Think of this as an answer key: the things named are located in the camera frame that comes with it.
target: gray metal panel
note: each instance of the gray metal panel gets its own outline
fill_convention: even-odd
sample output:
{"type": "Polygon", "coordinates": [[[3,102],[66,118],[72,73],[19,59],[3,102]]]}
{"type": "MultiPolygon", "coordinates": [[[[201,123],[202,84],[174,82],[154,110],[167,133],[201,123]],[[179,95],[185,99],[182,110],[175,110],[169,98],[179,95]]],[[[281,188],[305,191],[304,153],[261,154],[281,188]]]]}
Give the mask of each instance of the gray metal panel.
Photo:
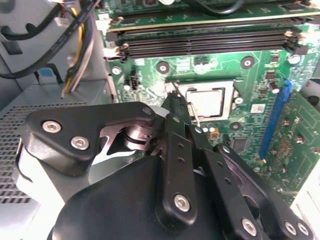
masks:
{"type": "MultiPolygon", "coordinates": [[[[25,28],[27,23],[38,26],[51,9],[52,6],[46,0],[17,0],[15,1],[14,9],[10,13],[0,14],[0,23],[1,26],[9,26],[14,33],[23,34],[27,32],[25,28]]],[[[18,42],[23,54],[8,55],[5,48],[0,43],[0,55],[12,72],[22,70],[37,61],[65,30],[66,29],[63,27],[58,27],[53,21],[42,33],[34,38],[18,42]]],[[[107,78],[105,60],[102,52],[102,48],[104,47],[102,38],[95,25],[93,30],[94,49],[88,68],[84,73],[85,81],[104,80],[107,78]]],[[[69,67],[67,64],[67,57],[75,55],[77,46],[78,34],[74,34],[70,41],[50,61],[50,63],[56,65],[62,79],[64,79],[69,67]]],[[[8,73],[8,70],[3,69],[2,67],[0,67],[0,71],[1,73],[8,73]]],[[[17,81],[23,89],[26,89],[30,84],[37,84],[33,74],[17,79],[17,81]]],[[[18,96],[19,92],[14,88],[13,82],[0,78],[0,96],[3,96],[3,105],[18,96]]]]}
{"type": "Polygon", "coordinates": [[[77,91],[61,98],[63,85],[31,85],[0,112],[0,236],[20,240],[37,213],[39,204],[20,192],[12,179],[19,129],[24,117],[44,108],[82,104],[109,104],[111,98],[104,80],[82,82],[77,91]]]}

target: metal screw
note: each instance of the metal screw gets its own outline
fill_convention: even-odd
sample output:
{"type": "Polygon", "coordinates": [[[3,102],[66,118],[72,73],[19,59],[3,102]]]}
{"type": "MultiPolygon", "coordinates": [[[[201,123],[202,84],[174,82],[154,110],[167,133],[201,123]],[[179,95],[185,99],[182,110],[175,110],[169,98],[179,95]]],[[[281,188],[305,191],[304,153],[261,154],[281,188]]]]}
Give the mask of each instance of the metal screw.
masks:
{"type": "Polygon", "coordinates": [[[300,231],[302,233],[304,233],[305,235],[309,236],[308,229],[304,225],[302,225],[300,222],[298,223],[298,228],[300,229],[300,231]]]}
{"type": "Polygon", "coordinates": [[[71,146],[78,150],[87,150],[89,148],[89,141],[85,137],[75,136],[71,140],[71,146]]]}
{"type": "Polygon", "coordinates": [[[286,229],[289,231],[289,233],[291,233],[293,235],[297,235],[297,230],[290,222],[285,221],[284,224],[285,224],[286,229]]]}
{"type": "Polygon", "coordinates": [[[257,229],[249,219],[246,219],[246,218],[242,219],[242,226],[244,230],[247,231],[248,234],[250,234],[253,237],[257,236],[257,229]]]}
{"type": "Polygon", "coordinates": [[[42,128],[51,134],[56,134],[61,131],[61,125],[56,121],[45,121],[42,124],[42,128]]]}
{"type": "Polygon", "coordinates": [[[196,126],[194,129],[195,129],[195,131],[196,131],[198,134],[202,134],[202,130],[201,130],[200,127],[197,127],[197,126],[196,126]]]}
{"type": "Polygon", "coordinates": [[[152,111],[151,111],[149,108],[146,108],[146,107],[144,107],[144,108],[142,109],[142,111],[143,111],[145,114],[148,114],[148,115],[151,115],[151,114],[152,114],[152,111]]]}
{"type": "Polygon", "coordinates": [[[182,212],[186,213],[190,210],[190,203],[188,199],[181,194],[175,195],[174,204],[182,212]]]}
{"type": "Polygon", "coordinates": [[[115,67],[112,68],[111,71],[112,71],[112,73],[113,73],[114,75],[119,75],[119,74],[121,73],[121,68],[118,67],[118,66],[115,66],[115,67]]]}
{"type": "Polygon", "coordinates": [[[227,148],[226,146],[222,146],[222,149],[223,149],[227,154],[229,154],[229,153],[230,153],[229,148],[227,148]]]}
{"type": "Polygon", "coordinates": [[[177,118],[176,116],[173,117],[173,120],[175,120],[177,123],[180,123],[180,119],[177,118]]]}

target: black ram slot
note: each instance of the black ram slot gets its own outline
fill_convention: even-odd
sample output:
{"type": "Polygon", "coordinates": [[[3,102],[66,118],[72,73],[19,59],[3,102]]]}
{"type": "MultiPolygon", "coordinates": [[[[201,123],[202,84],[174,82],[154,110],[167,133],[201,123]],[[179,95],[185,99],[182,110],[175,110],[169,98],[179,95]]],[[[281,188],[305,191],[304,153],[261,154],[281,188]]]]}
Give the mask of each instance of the black ram slot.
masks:
{"type": "Polygon", "coordinates": [[[253,36],[253,37],[238,37],[238,38],[225,38],[225,39],[208,39],[208,40],[189,40],[180,42],[166,42],[158,44],[143,44],[132,46],[129,45],[129,51],[135,50],[146,50],[146,49],[166,49],[166,48],[183,48],[188,46],[214,46],[219,44],[233,44],[233,43],[245,43],[245,42],[265,42],[265,41],[284,41],[285,36],[274,35],[274,36],[253,36]]]}
{"type": "Polygon", "coordinates": [[[143,59],[143,58],[163,58],[163,57],[177,57],[177,56],[190,56],[190,55],[202,55],[202,54],[222,54],[222,53],[236,53],[236,52],[252,52],[252,51],[266,51],[266,50],[281,50],[281,45],[265,45],[265,46],[248,46],[248,47],[236,47],[236,48],[221,48],[221,49],[200,49],[192,51],[173,51],[166,53],[154,52],[151,55],[149,53],[137,53],[131,54],[130,59],[143,59]]]}
{"type": "Polygon", "coordinates": [[[270,31],[246,31],[236,33],[214,33],[214,34],[203,34],[203,35],[192,35],[192,36],[170,36],[164,38],[149,38],[149,39],[128,39],[125,42],[130,46],[141,46],[141,45],[154,45],[154,44],[165,44],[165,43],[178,43],[178,42],[189,42],[189,41],[202,41],[202,40],[216,40],[216,39],[230,39],[230,38],[245,38],[245,37],[270,37],[270,36],[283,36],[288,28],[282,28],[279,30],[270,31]]]}
{"type": "Polygon", "coordinates": [[[184,46],[184,47],[168,47],[168,48],[157,48],[157,49],[130,49],[129,55],[135,54],[147,54],[149,57],[153,57],[155,53],[168,54],[172,52],[194,52],[200,50],[214,51],[219,49],[235,49],[235,48],[248,48],[248,47],[261,47],[261,46],[274,46],[284,44],[284,40],[277,41],[260,41],[260,42],[244,42],[244,43],[229,43],[229,44],[211,44],[205,46],[184,46]]]}

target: motherboard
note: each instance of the motherboard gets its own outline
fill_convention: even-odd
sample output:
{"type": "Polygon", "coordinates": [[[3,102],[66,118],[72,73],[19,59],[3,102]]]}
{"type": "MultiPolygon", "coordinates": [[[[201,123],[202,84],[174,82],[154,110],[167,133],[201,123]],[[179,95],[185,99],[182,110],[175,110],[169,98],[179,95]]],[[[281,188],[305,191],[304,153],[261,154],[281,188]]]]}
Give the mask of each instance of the motherboard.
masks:
{"type": "MultiPolygon", "coordinates": [[[[109,29],[101,34],[105,47],[116,53],[107,56],[113,97],[120,103],[161,106],[167,94],[178,88],[189,103],[193,123],[210,143],[230,145],[291,204],[317,163],[315,151],[320,146],[308,138],[314,135],[308,130],[303,137],[308,144],[299,147],[310,153],[298,154],[300,148],[293,151],[293,143],[283,138],[297,127],[281,124],[284,117],[294,123],[298,114],[306,113],[313,123],[320,120],[308,101],[303,102],[305,113],[297,112],[294,102],[300,101],[298,91],[313,77],[320,60],[319,26],[311,18],[320,10],[294,1],[267,0],[247,1],[240,11],[227,16],[187,9],[182,2],[165,6],[147,0],[105,1],[96,9],[98,21],[106,15],[112,18],[109,29]],[[276,114],[278,95],[288,81],[294,92],[276,114]],[[274,119],[277,122],[270,128],[274,119]],[[286,144],[291,148],[275,154],[274,146],[286,144]],[[312,157],[307,161],[302,155],[312,157]]],[[[317,134],[320,131],[309,127],[317,134]]]]}

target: sticker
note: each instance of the sticker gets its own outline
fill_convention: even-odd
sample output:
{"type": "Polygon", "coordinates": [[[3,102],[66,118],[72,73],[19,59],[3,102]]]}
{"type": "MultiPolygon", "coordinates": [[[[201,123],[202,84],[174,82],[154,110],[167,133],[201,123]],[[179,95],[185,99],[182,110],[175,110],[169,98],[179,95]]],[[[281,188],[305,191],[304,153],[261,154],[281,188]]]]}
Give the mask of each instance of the sticker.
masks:
{"type": "Polygon", "coordinates": [[[137,66],[144,66],[145,65],[145,60],[143,58],[136,59],[136,60],[134,60],[134,62],[135,62],[135,65],[137,65],[137,66]]]}
{"type": "Polygon", "coordinates": [[[180,58],[176,60],[176,71],[190,71],[190,58],[180,58]]]}
{"type": "Polygon", "coordinates": [[[251,107],[252,114],[263,114],[265,112],[265,104],[253,104],[251,107]]]}

